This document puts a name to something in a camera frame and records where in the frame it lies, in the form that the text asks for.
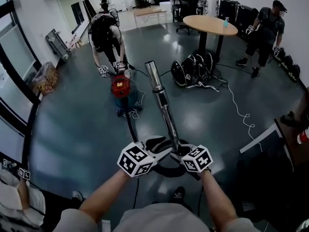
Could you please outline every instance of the sneaker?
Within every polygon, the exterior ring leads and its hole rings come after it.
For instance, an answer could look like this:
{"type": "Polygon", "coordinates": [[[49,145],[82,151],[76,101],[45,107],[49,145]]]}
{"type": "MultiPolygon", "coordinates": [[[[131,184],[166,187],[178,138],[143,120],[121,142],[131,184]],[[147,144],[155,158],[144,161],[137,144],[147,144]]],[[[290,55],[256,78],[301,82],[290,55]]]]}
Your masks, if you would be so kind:
{"type": "Polygon", "coordinates": [[[240,66],[246,66],[247,65],[247,61],[248,60],[246,58],[243,58],[241,60],[236,61],[236,64],[240,65],[240,66]]]}
{"type": "Polygon", "coordinates": [[[84,201],[82,194],[78,191],[73,191],[72,197],[77,198],[80,202],[84,201]]]}
{"type": "Polygon", "coordinates": [[[255,78],[257,78],[258,76],[260,76],[259,75],[259,68],[257,68],[257,67],[255,67],[255,68],[253,68],[253,73],[252,73],[252,75],[251,75],[251,78],[253,78],[253,79],[255,79],[255,78]]]}
{"type": "Polygon", "coordinates": [[[184,187],[178,187],[175,191],[174,191],[174,194],[172,196],[171,199],[177,199],[177,200],[183,200],[184,198],[184,195],[185,195],[185,190],[184,190],[184,187]]]}

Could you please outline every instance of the black shorts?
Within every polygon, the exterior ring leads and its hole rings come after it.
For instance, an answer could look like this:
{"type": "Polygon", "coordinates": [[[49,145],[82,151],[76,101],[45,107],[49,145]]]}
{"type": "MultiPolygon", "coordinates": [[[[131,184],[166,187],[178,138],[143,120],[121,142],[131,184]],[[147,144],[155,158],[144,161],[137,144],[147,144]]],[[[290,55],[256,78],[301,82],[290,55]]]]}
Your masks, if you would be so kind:
{"type": "Polygon", "coordinates": [[[272,44],[264,42],[256,37],[249,42],[246,54],[248,54],[249,56],[253,56],[253,54],[258,48],[260,55],[258,63],[260,66],[264,67],[267,63],[269,55],[272,53],[272,47],[272,44]]]}

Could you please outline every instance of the gray floor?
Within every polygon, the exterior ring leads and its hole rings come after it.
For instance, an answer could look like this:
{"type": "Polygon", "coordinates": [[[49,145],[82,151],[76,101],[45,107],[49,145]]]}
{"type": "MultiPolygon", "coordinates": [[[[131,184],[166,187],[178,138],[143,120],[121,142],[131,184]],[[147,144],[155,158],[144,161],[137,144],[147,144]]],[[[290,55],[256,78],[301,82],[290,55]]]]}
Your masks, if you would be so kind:
{"type": "MultiPolygon", "coordinates": [[[[188,36],[176,33],[177,24],[154,25],[123,33],[129,62],[144,71],[144,63],[155,60],[163,73],[173,60],[182,61],[198,46],[196,31],[188,36]]],[[[209,36],[208,46],[217,39],[209,36]]],[[[225,37],[221,52],[222,64],[235,66],[243,57],[246,43],[238,37],[225,37]]],[[[105,56],[102,64],[109,65],[105,56]]],[[[247,123],[256,126],[253,137],[266,130],[273,119],[297,107],[303,94],[285,72],[273,61],[255,80],[250,75],[218,66],[223,78],[229,81],[239,112],[249,113],[247,123]]],[[[151,93],[148,78],[136,73],[134,79],[146,92],[140,118],[134,120],[138,138],[148,135],[167,135],[161,114],[151,93]]],[[[217,93],[211,89],[178,88],[168,73],[162,77],[179,136],[193,144],[206,146],[214,160],[211,166],[224,189],[233,184],[236,163],[242,157],[239,149],[251,141],[248,128],[237,115],[232,95],[226,88],[217,93]]],[[[87,197],[118,170],[121,150],[131,142],[124,117],[117,117],[109,94],[110,81],[100,78],[89,45],[77,49],[62,67],[54,92],[42,101],[33,132],[30,155],[32,181],[43,189],[70,197],[79,190],[87,197]]],[[[194,211],[201,183],[189,175],[168,179],[156,173],[140,178],[137,208],[153,201],[166,201],[177,186],[186,188],[187,203],[194,211]]],[[[111,207],[106,219],[115,227],[124,211],[132,208],[136,180],[132,179],[111,207]]],[[[201,205],[202,219],[210,224],[205,199],[201,205]]],[[[262,231],[265,222],[257,224],[262,231]]]]}

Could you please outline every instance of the chrome tube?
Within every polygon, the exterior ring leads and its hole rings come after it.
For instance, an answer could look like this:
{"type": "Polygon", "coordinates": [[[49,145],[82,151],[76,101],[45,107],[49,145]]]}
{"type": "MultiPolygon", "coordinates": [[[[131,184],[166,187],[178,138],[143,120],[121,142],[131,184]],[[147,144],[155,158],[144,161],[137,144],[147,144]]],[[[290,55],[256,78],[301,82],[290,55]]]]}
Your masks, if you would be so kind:
{"type": "Polygon", "coordinates": [[[172,142],[174,152],[178,152],[178,147],[180,145],[179,137],[177,134],[173,115],[169,107],[169,99],[166,94],[165,88],[162,85],[155,62],[150,61],[145,63],[145,68],[148,73],[150,84],[153,88],[153,94],[156,99],[157,105],[162,112],[162,117],[168,129],[169,138],[172,142]]]}

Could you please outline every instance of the water bottle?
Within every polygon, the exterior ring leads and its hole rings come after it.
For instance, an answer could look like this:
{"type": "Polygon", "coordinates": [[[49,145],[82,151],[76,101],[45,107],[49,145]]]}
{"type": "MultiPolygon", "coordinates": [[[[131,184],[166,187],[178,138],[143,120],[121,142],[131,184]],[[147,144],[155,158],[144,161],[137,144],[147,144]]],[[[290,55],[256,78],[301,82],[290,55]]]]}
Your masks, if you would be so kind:
{"type": "Polygon", "coordinates": [[[229,17],[226,17],[226,18],[225,18],[225,21],[224,21],[224,23],[223,23],[223,27],[227,28],[227,26],[228,26],[228,20],[229,20],[229,17]]]}
{"type": "Polygon", "coordinates": [[[309,127],[297,136],[297,142],[301,145],[309,140],[309,127]]]}

